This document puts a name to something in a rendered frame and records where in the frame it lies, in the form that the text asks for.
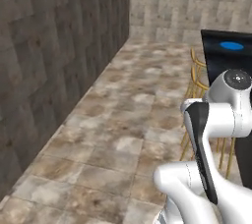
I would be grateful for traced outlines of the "black dining counter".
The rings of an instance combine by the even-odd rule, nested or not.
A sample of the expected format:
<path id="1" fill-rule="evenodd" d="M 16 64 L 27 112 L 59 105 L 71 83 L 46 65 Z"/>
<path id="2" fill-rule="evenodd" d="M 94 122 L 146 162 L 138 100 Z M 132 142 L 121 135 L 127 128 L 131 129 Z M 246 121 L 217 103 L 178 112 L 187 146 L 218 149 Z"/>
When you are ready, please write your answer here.
<path id="1" fill-rule="evenodd" d="M 227 69 L 245 71 L 252 79 L 252 32 L 202 29 L 201 36 L 209 84 Z M 227 50 L 220 46 L 222 41 L 238 42 L 244 48 Z M 246 138 L 238 138 L 234 149 L 242 185 L 252 190 L 252 132 Z"/>

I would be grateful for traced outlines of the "blue plate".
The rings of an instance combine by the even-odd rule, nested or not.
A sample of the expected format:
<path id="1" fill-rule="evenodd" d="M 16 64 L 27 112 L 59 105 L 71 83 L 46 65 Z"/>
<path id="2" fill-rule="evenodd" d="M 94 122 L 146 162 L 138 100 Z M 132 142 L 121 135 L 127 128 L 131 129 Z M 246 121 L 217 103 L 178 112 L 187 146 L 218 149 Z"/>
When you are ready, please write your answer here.
<path id="1" fill-rule="evenodd" d="M 232 50 L 232 51 L 239 51 L 244 48 L 244 46 L 241 43 L 234 42 L 234 41 L 222 41 L 220 43 L 220 46 L 224 49 Z"/>

